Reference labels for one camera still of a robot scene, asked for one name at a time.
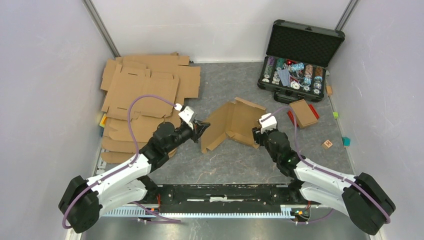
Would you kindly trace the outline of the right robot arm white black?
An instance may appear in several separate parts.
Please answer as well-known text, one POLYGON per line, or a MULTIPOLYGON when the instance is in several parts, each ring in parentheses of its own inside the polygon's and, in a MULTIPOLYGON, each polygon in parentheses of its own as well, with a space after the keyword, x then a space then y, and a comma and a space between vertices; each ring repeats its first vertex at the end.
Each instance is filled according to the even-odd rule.
POLYGON ((369 174, 346 174, 323 167, 298 154, 290 146, 288 136, 277 129, 252 129, 254 142, 264 147, 280 172, 293 178, 289 199, 326 205, 349 217, 368 235, 376 235, 389 224, 395 203, 369 174))

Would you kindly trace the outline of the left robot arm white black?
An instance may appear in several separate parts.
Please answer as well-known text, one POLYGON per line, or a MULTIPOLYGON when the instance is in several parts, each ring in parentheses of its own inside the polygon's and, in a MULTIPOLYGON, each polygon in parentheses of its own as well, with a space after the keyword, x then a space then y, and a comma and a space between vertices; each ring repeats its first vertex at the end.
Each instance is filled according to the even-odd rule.
POLYGON ((72 178, 58 204, 63 214, 62 227, 83 233, 105 213, 132 202, 153 203, 157 190, 147 175, 169 160, 169 153, 188 140, 197 143, 210 127, 209 122, 193 120, 174 127, 162 122, 147 144, 120 165, 87 179, 72 178))

